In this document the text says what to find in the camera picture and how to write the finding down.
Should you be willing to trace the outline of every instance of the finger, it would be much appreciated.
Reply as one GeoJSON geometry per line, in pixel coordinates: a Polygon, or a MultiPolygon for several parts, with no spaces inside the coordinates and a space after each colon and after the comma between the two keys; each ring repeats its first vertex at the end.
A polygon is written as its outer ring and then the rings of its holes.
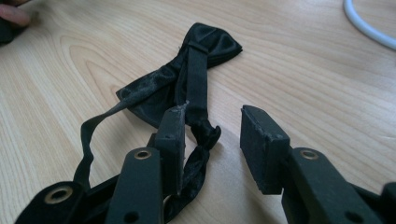
{"type": "Polygon", "coordinates": [[[7,5],[0,5],[0,17],[19,26],[26,26],[30,22],[29,15],[22,9],[7,5]]]}
{"type": "Polygon", "coordinates": [[[20,6],[23,3],[29,2],[30,0],[4,0],[3,3],[10,6],[20,6]]]}

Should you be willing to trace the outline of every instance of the twisted black fabric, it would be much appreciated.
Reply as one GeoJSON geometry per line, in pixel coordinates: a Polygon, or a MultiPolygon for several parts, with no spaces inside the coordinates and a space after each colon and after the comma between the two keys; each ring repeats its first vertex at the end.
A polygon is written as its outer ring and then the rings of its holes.
{"type": "Polygon", "coordinates": [[[225,31],[195,23],[187,32],[176,58],[117,91],[120,102],[105,114],[87,120],[81,126],[84,157],[74,181],[90,188],[89,175],[93,155],[90,148],[97,125],[108,116],[128,108],[148,124],[158,128],[164,112],[187,104],[186,124],[196,138],[197,147],[184,167],[183,189],[165,202],[166,222],[175,217],[200,191],[205,181],[209,150],[219,140],[220,127],[213,128],[207,113],[207,68],[225,63],[242,47],[225,31]]]}

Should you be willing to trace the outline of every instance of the table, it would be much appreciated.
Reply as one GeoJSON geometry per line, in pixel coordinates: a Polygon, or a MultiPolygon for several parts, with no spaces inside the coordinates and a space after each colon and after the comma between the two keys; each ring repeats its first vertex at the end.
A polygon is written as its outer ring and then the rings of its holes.
{"type": "MultiPolygon", "coordinates": [[[[396,36],[396,4],[356,1],[396,36]]],[[[79,128],[119,100],[115,91],[173,59],[197,21],[244,51],[208,72],[208,109],[222,136],[204,187],[172,223],[286,223],[280,196],[257,189],[239,148],[242,105],[270,114],[293,147],[327,155],[356,185],[396,180],[396,52],[362,35],[342,1],[55,1],[24,6],[32,24],[0,48],[0,222],[43,188],[71,180],[79,128]]],[[[96,130],[91,182],[118,174],[156,130],[129,111],[96,130]]],[[[186,129],[186,156],[195,144],[186,129]]]]}

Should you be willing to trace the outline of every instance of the white cable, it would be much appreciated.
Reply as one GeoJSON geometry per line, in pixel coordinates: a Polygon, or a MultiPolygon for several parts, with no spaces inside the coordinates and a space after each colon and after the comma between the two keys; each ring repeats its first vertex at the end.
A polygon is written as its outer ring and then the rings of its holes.
{"type": "Polygon", "coordinates": [[[396,50],[396,39],[377,31],[369,23],[365,22],[353,7],[352,0],[344,0],[344,11],[350,22],[362,33],[369,36],[378,43],[396,50]]]}

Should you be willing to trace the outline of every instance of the metal ring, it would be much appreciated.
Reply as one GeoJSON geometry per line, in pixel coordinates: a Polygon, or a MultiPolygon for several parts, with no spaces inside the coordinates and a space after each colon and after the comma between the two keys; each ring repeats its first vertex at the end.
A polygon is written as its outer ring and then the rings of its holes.
{"type": "Polygon", "coordinates": [[[61,203],[73,194],[70,186],[60,186],[50,191],[44,198],[44,202],[48,204],[61,203]]]}
{"type": "Polygon", "coordinates": [[[151,156],[151,152],[147,150],[140,150],[134,154],[134,157],[138,160],[145,160],[151,156]]]}
{"type": "Polygon", "coordinates": [[[311,160],[311,161],[317,160],[319,158],[318,153],[316,153],[312,150],[304,149],[304,150],[300,151],[300,154],[302,157],[306,158],[307,160],[311,160]]]}

